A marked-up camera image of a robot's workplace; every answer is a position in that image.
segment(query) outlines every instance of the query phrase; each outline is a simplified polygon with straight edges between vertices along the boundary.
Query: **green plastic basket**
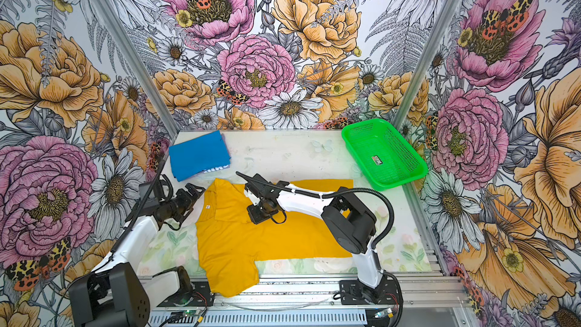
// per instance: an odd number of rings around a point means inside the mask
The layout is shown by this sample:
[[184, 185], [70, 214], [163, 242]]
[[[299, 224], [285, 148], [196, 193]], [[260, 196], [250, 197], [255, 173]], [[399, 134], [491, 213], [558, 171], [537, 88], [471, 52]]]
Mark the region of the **green plastic basket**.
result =
[[377, 191], [412, 182], [428, 173], [425, 161], [386, 120], [351, 124], [341, 135], [349, 153]]

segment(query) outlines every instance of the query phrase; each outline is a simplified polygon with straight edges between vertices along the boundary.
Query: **floral tablecloth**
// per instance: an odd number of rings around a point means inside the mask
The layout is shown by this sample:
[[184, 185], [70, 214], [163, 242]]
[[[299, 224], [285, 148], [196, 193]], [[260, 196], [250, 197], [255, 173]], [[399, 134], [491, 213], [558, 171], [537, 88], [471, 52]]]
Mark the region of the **floral tablecloth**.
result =
[[[181, 132], [176, 143], [206, 134], [206, 132]], [[164, 174], [172, 180], [175, 189], [190, 182], [203, 187], [215, 178], [232, 183], [243, 183], [235, 171], [278, 180], [300, 179], [353, 179], [356, 187], [369, 187], [369, 183], [345, 148], [340, 131], [262, 131], [222, 132], [231, 155], [231, 167], [212, 173], [204, 173], [186, 182], [177, 182], [171, 176], [169, 162]], [[193, 154], [203, 157], [204, 154]], [[391, 201], [396, 215], [392, 231], [378, 244], [381, 265], [388, 271], [431, 271], [415, 222], [402, 187], [384, 191]], [[358, 194], [358, 197], [377, 217], [376, 229], [380, 232], [388, 222], [388, 212], [377, 197]], [[203, 276], [198, 262], [198, 238], [195, 222], [203, 207], [200, 199], [192, 215], [179, 231], [164, 226], [149, 245], [138, 268], [138, 274], [153, 275], [165, 269], [183, 265], [190, 276]], [[357, 273], [352, 258], [284, 259], [256, 262], [260, 275]]]

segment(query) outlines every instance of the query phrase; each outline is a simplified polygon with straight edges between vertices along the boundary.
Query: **table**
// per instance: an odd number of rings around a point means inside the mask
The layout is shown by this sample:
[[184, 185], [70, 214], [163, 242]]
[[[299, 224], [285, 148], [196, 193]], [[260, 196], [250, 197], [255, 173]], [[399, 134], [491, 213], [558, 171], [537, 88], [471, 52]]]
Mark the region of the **table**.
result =
[[[208, 132], [180, 132], [176, 144], [194, 139]], [[259, 173], [276, 183], [279, 180], [301, 179], [353, 179], [355, 187], [370, 187], [359, 167], [345, 148], [339, 130], [269, 130], [222, 131], [231, 155], [231, 166], [225, 170], [203, 173], [178, 182], [171, 173], [170, 161], [163, 173], [171, 180], [174, 189], [190, 182], [207, 187], [215, 178], [231, 183], [244, 183], [236, 176], [240, 171], [248, 175]], [[420, 239], [414, 217], [403, 192], [396, 187], [383, 192], [395, 211], [395, 224], [391, 232], [377, 246], [382, 267], [394, 272], [431, 272], [431, 266]], [[377, 217], [375, 225], [380, 232], [388, 221], [385, 205], [370, 194], [357, 194]], [[203, 207], [198, 200], [194, 211], [179, 231], [164, 225], [149, 244], [138, 268], [140, 276], [150, 276], [165, 269], [183, 265], [190, 277], [205, 274], [198, 262], [198, 239], [195, 222]], [[295, 274], [356, 274], [351, 258], [285, 259], [256, 262], [261, 277]]]

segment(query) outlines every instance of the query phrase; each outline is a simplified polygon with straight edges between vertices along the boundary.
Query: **blue folded cloth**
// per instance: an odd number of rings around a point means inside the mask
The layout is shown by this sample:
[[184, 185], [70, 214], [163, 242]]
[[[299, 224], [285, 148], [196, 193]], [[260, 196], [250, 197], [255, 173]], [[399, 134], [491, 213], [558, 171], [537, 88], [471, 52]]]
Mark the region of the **blue folded cloth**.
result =
[[230, 155], [219, 131], [170, 147], [170, 165], [174, 177], [181, 182], [212, 168], [227, 168]]

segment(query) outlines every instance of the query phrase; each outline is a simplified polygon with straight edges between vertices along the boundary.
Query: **yellow t-shirt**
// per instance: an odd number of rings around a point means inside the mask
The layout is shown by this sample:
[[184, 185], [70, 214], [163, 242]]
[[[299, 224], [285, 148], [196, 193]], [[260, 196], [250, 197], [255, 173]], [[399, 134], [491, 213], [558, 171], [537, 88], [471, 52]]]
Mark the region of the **yellow t-shirt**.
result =
[[[320, 192], [353, 187], [352, 180], [302, 180], [297, 187]], [[204, 194], [204, 209], [196, 222], [200, 266], [206, 271], [210, 289], [233, 297], [258, 283], [255, 261], [302, 258], [347, 258], [323, 220], [288, 212], [287, 221], [277, 225], [266, 220], [251, 222], [244, 185], [218, 179]], [[284, 220], [282, 213], [274, 216]]]

